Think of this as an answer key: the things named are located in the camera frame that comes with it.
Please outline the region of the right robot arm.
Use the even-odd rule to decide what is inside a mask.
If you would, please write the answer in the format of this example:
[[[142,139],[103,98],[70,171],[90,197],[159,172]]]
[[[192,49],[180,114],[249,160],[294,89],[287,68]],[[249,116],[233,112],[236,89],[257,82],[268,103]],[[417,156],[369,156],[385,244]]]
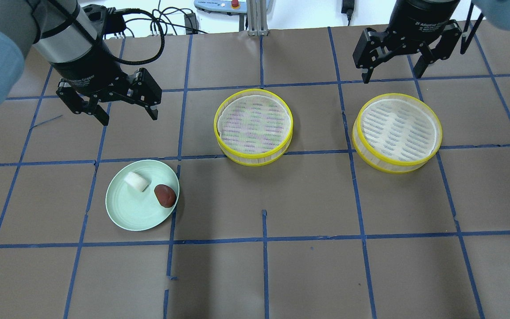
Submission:
[[[447,60],[460,44],[464,54],[482,20],[500,30],[510,31],[510,0],[472,0],[465,26],[452,19],[457,0],[398,0],[389,24],[382,32],[371,27],[363,30],[352,54],[362,80],[368,83],[374,69],[395,56],[420,53],[413,67],[421,78],[429,65]]]

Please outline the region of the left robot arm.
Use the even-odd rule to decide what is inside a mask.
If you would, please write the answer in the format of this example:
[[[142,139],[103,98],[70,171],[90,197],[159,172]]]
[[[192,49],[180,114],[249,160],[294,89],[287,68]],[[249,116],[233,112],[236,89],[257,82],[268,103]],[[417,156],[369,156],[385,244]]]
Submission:
[[[74,114],[85,113],[108,125],[100,103],[123,101],[158,118],[162,89],[143,61],[116,57],[103,37],[126,29],[124,16],[146,14],[138,8],[80,6],[77,0],[0,0],[0,105],[23,74],[31,48],[59,75],[56,94]]]

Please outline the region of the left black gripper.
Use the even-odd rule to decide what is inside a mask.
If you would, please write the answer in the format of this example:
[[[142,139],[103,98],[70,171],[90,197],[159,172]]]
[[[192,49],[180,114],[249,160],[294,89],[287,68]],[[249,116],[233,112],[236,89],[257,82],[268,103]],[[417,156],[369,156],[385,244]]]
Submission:
[[[56,93],[71,111],[88,111],[102,126],[108,126],[109,115],[99,102],[124,101],[144,107],[157,121],[160,85],[144,67],[131,75],[125,73],[104,42],[76,60],[52,65],[62,77]]]

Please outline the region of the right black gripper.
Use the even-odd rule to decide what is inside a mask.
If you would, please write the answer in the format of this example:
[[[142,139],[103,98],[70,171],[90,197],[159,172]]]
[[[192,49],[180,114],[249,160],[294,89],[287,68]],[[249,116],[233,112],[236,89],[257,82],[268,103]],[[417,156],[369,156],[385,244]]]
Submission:
[[[366,27],[352,54],[354,64],[362,69],[362,81],[370,83],[375,67],[395,56],[420,53],[413,75],[420,79],[427,67],[447,60],[461,38],[456,20],[422,23],[412,18],[398,18],[383,31]]]

